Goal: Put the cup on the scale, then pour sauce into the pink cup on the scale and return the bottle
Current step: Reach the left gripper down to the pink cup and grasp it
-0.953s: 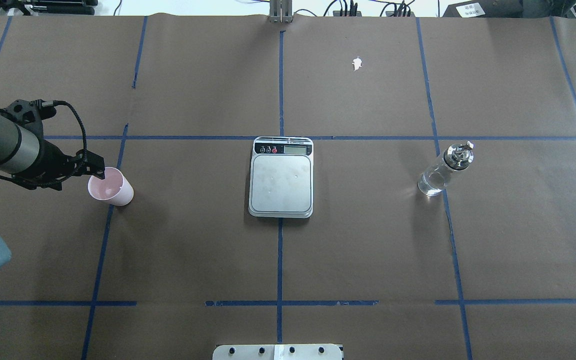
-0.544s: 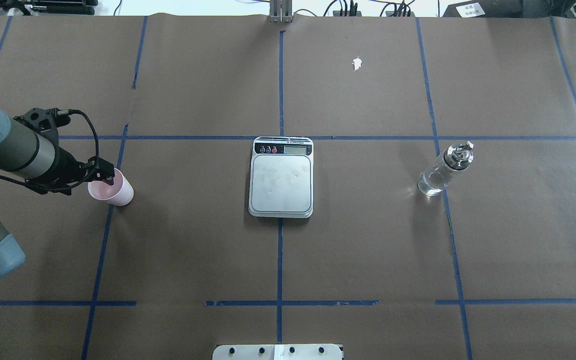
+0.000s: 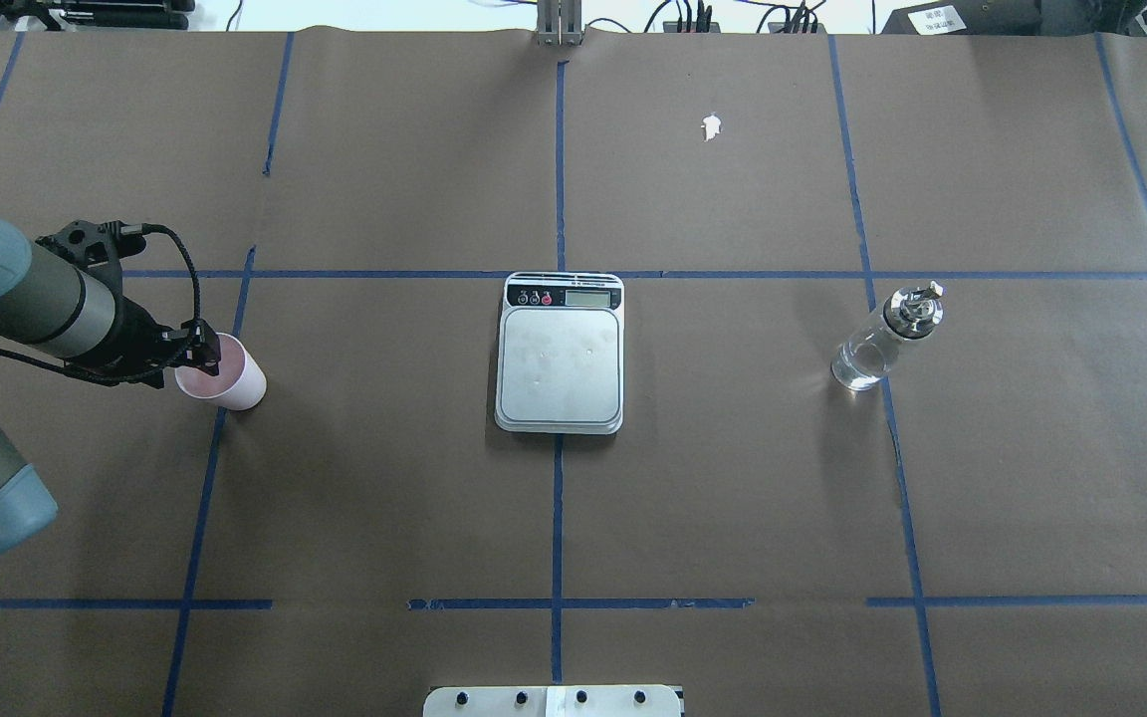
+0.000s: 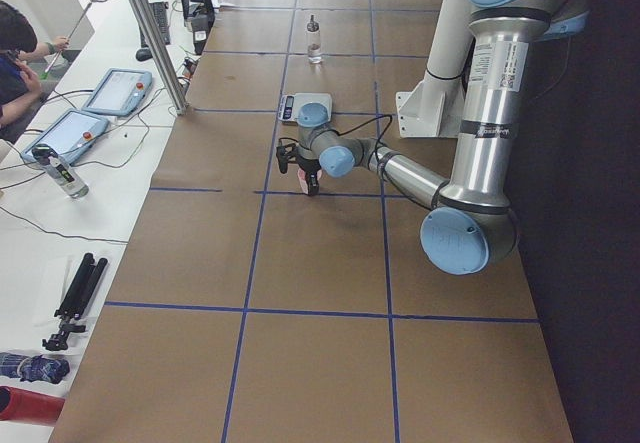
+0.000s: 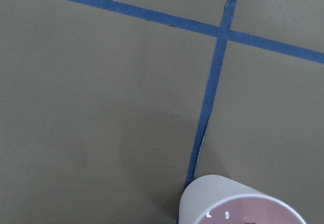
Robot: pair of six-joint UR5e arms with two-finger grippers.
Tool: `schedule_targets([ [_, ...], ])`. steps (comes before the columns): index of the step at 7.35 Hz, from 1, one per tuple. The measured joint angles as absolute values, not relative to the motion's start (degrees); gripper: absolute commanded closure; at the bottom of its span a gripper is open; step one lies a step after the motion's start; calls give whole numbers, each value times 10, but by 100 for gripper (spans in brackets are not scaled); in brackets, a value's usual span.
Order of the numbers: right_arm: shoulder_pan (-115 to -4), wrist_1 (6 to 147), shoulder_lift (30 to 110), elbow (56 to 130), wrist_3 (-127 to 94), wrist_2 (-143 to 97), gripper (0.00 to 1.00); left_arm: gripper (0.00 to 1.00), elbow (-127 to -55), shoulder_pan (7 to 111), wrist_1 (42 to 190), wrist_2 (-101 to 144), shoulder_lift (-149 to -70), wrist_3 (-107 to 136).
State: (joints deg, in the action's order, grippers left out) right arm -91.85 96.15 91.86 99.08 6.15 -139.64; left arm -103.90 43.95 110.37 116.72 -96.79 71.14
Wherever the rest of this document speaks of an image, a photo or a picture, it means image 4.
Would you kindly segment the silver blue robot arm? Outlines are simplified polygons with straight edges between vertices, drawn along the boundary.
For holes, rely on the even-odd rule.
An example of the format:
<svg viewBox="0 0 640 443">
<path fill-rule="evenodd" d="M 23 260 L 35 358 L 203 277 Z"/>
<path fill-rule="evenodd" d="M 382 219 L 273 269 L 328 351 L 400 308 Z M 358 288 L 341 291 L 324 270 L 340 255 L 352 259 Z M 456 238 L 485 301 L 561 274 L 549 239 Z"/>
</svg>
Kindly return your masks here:
<svg viewBox="0 0 640 443">
<path fill-rule="evenodd" d="M 308 195 L 318 177 L 375 173 L 428 211 L 421 245 L 453 275 L 472 274 L 505 258 L 518 229 L 503 191 L 518 118 L 529 48 L 580 32 L 588 0 L 444 0 L 423 79 L 396 96 L 403 137 L 453 137 L 452 171 L 443 177 L 380 138 L 350 138 L 319 103 L 292 107 L 298 138 L 276 150 L 281 172 L 298 166 Z"/>
</svg>

